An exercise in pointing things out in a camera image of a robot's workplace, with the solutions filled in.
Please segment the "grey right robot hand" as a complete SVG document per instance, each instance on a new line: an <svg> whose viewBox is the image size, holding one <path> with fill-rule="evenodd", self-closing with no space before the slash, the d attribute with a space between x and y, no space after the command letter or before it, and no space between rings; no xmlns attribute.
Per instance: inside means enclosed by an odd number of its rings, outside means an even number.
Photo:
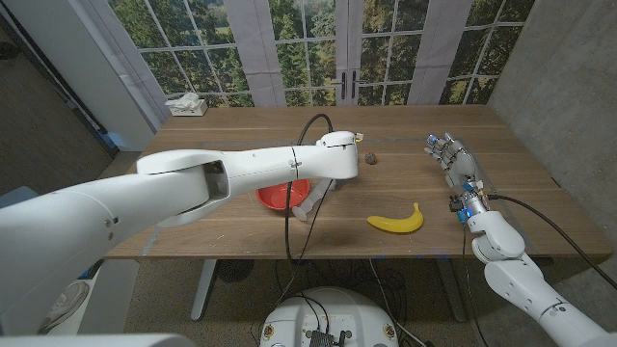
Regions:
<svg viewBox="0 0 617 347"><path fill-rule="evenodd" d="M489 210L484 198L484 184L478 176L474 157L459 140L448 133L443 138L429 135L424 150L442 168L446 184L454 192L450 197L450 211L457 214L462 224Z"/></svg>

